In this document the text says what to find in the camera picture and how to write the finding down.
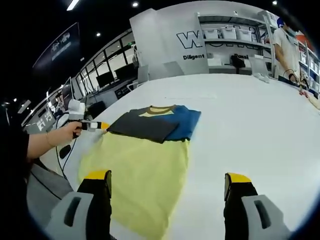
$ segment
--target white shelf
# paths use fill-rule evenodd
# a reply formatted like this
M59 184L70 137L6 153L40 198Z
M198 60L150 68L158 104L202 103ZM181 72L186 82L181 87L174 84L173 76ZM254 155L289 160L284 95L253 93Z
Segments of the white shelf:
M308 52L319 61L318 56L310 48L308 48Z
M302 46L304 49L306 49L306 45L304 45L300 41L298 41L298 43L299 43L300 46ZM313 52L310 48L308 48L308 52L319 61L319 58L318 58L317 54L315 52Z
M201 14L198 15L199 22L201 24L208 23L228 23L228 24L243 24L248 26L257 27L259 25L265 25L264 21L235 15L215 15L215 14Z
M319 73L317 73L315 70L313 70L311 67L310 67L310 70L317 76L319 76Z
M301 60L299 60L299 63L300 63L301 65L305 66L306 68L308 68L308 65L305 64L304 62L302 62Z
M266 49L270 49L270 44L263 44L260 42L254 42L254 41L244 41L240 39L224 39L224 38L216 38L216 39L210 39L206 38L204 39L205 43L235 43L235 44L246 44L246 45L252 45L257 47L262 47Z
M236 69L232 65L217 65L217 66L209 66L209 69ZM251 67L241 67L240 70L249 71L251 70Z

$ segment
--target person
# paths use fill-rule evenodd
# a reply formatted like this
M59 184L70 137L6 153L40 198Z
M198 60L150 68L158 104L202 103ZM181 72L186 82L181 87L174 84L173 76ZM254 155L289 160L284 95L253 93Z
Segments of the person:
M298 29L289 20L273 34L276 68L275 78L279 76L299 83L301 79L299 65L299 43L296 39Z
M27 207L27 182L30 164L50 149L81 134L80 122L68 123L48 133L26 134L18 128L1 128L2 197L5 230L12 238L19 235L33 239L46 239L41 229L30 217Z

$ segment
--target chair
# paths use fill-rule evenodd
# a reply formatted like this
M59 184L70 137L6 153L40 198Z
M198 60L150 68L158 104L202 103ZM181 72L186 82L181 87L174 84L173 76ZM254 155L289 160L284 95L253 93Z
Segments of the chair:
M149 80L149 66L148 65L141 66L138 68L138 79L136 81L133 81L133 83L128 84L126 87L130 91L132 91L132 89L130 88L131 86L133 86L133 89L136 89L137 87L144 84L148 80Z

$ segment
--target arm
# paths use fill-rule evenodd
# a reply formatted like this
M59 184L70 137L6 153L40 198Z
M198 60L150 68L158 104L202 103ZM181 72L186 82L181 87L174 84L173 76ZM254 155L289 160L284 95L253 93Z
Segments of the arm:
M78 136L81 134L81 129L77 129L77 127L81 128L81 126L81 122L73 121L64 127L48 133L31 134L29 136L27 158L39 158L55 146L71 141L73 133L76 133Z
M290 69L287 65L287 62L286 62L285 56L284 56L284 52L283 52L281 46L279 46L278 44L274 44L274 50L275 50L275 58L279 61L279 63L283 67L285 73L288 75L293 74L293 76L291 76L291 78L289 80L292 82L299 83L300 80L295 75L295 72L292 69Z
M289 70L289 67L286 63L284 52L283 52L281 46L279 46L278 44L275 44L274 50L275 50L275 58L279 61L279 63L283 67L283 69L285 71Z

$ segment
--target black sleeve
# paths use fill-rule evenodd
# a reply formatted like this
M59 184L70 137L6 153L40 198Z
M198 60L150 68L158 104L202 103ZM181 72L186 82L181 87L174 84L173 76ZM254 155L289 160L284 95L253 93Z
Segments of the black sleeve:
M29 135L20 129L8 127L2 129L1 153L6 167L16 169L20 173L25 171Z

